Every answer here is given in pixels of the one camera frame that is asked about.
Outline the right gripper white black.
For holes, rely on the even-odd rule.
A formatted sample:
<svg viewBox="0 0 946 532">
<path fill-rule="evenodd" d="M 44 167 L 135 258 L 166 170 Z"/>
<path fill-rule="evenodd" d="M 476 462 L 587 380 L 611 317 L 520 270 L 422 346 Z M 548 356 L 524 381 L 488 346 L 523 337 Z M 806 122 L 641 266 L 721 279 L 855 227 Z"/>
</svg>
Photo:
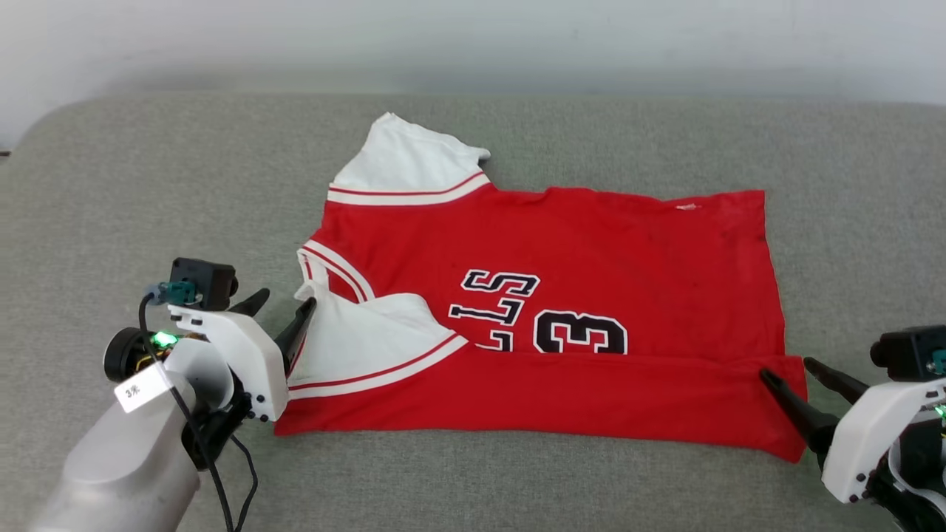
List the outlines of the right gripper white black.
<svg viewBox="0 0 946 532">
<path fill-rule="evenodd" d="M 818 383 L 853 404 L 844 417 L 814 408 L 770 369 L 762 369 L 760 379 L 809 450 L 827 454 L 822 482 L 844 504 L 864 491 L 866 481 L 857 476 L 868 476 L 925 408 L 944 404 L 944 378 L 869 387 L 814 358 L 804 358 L 804 367 Z"/>
</svg>

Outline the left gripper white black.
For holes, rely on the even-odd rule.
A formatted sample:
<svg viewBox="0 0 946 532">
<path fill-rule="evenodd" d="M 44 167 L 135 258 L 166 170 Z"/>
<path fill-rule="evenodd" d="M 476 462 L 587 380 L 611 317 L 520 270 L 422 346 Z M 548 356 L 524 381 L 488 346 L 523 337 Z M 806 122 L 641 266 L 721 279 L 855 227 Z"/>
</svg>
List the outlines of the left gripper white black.
<svg viewBox="0 0 946 532">
<path fill-rule="evenodd" d="M 118 383 L 125 403 L 135 398 L 125 381 L 152 365 L 151 350 L 172 383 L 186 383 L 180 394 L 194 396 L 189 411 L 198 428 L 183 428 L 180 439 L 200 471 L 220 457 L 244 421 L 275 421 L 286 409 L 286 374 L 299 356 L 317 300 L 305 299 L 273 340 L 254 320 L 269 298 L 270 290 L 261 287 L 228 311 L 170 307 L 179 334 L 126 327 L 103 354 L 104 373 Z"/>
</svg>

